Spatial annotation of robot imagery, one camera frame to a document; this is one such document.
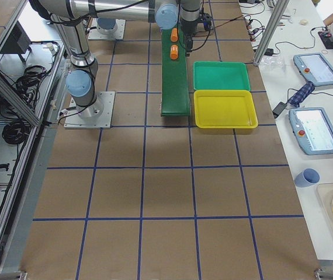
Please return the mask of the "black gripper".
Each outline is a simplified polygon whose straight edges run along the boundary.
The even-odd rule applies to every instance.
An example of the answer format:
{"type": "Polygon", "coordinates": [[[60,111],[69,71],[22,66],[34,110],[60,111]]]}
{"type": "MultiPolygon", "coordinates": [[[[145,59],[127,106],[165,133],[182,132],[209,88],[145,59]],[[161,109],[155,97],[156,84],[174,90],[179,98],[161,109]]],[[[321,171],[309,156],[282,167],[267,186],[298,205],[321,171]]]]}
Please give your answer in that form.
{"type": "Polygon", "coordinates": [[[181,30],[183,31],[185,43],[185,55],[190,55],[193,49],[193,35],[196,32],[198,20],[188,21],[181,19],[181,30]]]}

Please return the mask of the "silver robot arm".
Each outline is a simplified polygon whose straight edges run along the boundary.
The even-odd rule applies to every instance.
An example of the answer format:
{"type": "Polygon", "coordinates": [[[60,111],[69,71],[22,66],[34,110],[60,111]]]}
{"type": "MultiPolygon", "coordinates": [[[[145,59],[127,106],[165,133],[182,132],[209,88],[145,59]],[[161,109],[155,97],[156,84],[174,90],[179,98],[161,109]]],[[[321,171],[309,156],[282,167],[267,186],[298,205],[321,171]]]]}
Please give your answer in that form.
{"type": "Polygon", "coordinates": [[[70,49],[80,45],[78,26],[83,18],[123,19],[156,23],[160,29],[179,26],[187,53],[193,47],[193,36],[200,23],[200,1],[30,1],[32,8],[44,19],[66,28],[70,49]]]}
{"type": "Polygon", "coordinates": [[[90,52],[82,19],[73,15],[72,1],[30,1],[32,8],[55,24],[70,54],[71,73],[65,84],[75,104],[84,109],[96,102],[95,76],[98,62],[90,52]]]}

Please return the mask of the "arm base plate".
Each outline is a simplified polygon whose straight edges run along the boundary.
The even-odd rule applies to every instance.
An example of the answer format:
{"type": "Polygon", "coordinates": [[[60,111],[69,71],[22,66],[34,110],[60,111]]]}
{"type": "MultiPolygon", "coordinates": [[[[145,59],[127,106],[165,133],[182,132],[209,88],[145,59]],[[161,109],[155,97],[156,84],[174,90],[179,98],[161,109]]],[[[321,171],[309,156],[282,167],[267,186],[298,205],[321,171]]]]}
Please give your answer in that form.
{"type": "Polygon", "coordinates": [[[70,106],[74,109],[65,118],[64,128],[66,129],[96,129],[110,128],[112,122],[113,107],[115,103],[115,92],[96,92],[96,102],[86,108],[83,112],[82,107],[75,108],[75,101],[70,100],[70,106]]]}
{"type": "Polygon", "coordinates": [[[89,29],[88,40],[123,40],[126,21],[123,19],[93,19],[89,29]]]}

